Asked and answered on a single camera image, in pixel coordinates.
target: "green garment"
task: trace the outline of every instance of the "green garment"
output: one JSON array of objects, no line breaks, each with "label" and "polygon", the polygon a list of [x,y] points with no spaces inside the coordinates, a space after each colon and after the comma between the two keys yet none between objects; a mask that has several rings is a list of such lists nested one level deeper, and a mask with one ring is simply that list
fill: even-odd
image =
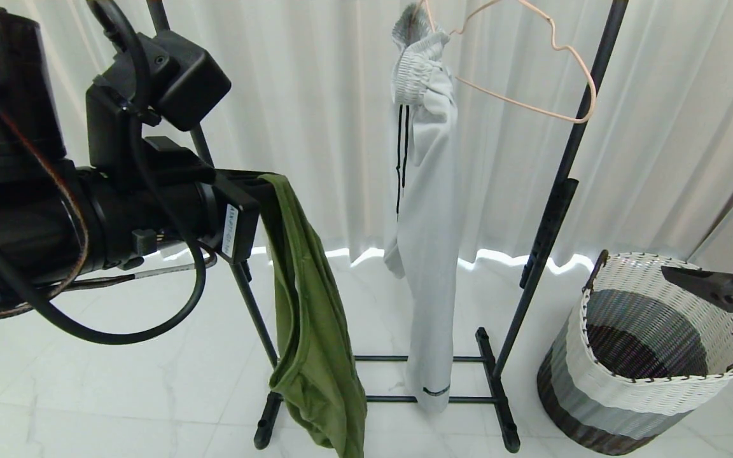
[{"label": "green garment", "polygon": [[277,202],[260,202],[276,277],[281,359],[270,388],[294,420],[341,458],[363,458],[367,396],[355,371],[344,307],[324,247],[287,177],[265,174]]}]

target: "horizontal bar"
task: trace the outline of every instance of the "horizontal bar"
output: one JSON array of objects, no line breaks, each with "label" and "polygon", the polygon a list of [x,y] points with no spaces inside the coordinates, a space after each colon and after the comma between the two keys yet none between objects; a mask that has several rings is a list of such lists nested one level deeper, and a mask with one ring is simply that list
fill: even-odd
[{"label": "horizontal bar", "polygon": [[[379,396],[370,394],[366,397],[369,403],[416,403],[415,396]],[[483,396],[451,396],[449,403],[451,404],[494,404],[496,398],[488,398]]]},{"label": "horizontal bar", "polygon": [[[408,359],[408,356],[382,356],[382,354],[355,355],[356,361],[398,363]],[[482,363],[483,361],[482,356],[454,356],[455,363]]]}]

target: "curtain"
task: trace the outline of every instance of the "curtain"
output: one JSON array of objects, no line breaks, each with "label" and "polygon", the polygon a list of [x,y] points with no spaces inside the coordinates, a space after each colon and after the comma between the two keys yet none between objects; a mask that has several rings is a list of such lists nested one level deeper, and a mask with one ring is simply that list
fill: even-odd
[{"label": "curtain", "polygon": [[[143,34],[140,0],[119,0]],[[357,258],[382,247],[386,174],[396,141],[390,30],[408,1],[165,0],[172,29],[207,48],[233,88],[203,122],[216,166],[290,177],[328,249]],[[431,0],[459,28],[480,0]],[[592,64],[610,2],[534,2],[559,44]],[[114,51],[83,0],[0,0],[41,24],[69,156],[87,163],[84,92]],[[519,101],[573,116],[585,79],[550,49],[550,27],[509,0],[454,35],[444,61],[456,75]],[[571,125],[457,84],[464,237],[478,249],[527,254]],[[192,146],[172,127],[146,128]],[[594,257],[603,247],[687,257],[733,199],[733,1],[630,2],[599,105],[571,177],[580,180],[554,251]]]}]

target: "laundry basket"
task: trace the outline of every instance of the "laundry basket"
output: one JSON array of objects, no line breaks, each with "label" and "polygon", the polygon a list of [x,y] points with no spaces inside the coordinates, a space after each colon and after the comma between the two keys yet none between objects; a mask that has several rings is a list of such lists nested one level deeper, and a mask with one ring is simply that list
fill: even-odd
[{"label": "laundry basket", "polygon": [[667,282],[648,253],[602,252],[539,368],[550,419],[606,455],[652,441],[733,380],[733,313]]}]

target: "light gray sweatpants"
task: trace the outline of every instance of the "light gray sweatpants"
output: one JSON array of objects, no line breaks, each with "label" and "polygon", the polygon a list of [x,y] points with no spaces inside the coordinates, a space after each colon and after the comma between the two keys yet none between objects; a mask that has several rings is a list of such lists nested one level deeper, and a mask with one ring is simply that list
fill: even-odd
[{"label": "light gray sweatpants", "polygon": [[422,8],[407,8],[393,29],[401,56],[392,89],[398,151],[392,151],[393,236],[384,263],[409,284],[414,312],[407,387],[422,408],[449,402],[454,357],[454,290],[460,211],[457,208],[457,106],[451,75],[440,61],[449,36],[431,30]]}]

